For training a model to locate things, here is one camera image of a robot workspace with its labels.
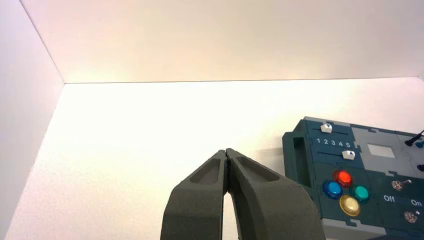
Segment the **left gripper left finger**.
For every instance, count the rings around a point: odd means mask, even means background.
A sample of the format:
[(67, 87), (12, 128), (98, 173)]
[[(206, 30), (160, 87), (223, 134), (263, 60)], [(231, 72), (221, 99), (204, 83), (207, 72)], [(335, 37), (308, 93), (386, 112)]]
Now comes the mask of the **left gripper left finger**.
[(160, 239), (222, 239), (228, 170), (226, 152), (218, 150), (173, 188), (163, 213)]

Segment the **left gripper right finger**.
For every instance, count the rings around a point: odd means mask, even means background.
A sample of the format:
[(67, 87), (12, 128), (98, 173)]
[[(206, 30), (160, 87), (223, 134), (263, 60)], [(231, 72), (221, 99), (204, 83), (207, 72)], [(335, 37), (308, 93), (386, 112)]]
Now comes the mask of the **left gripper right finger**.
[(316, 204), (297, 182), (228, 148), (228, 192), (240, 240), (324, 240)]

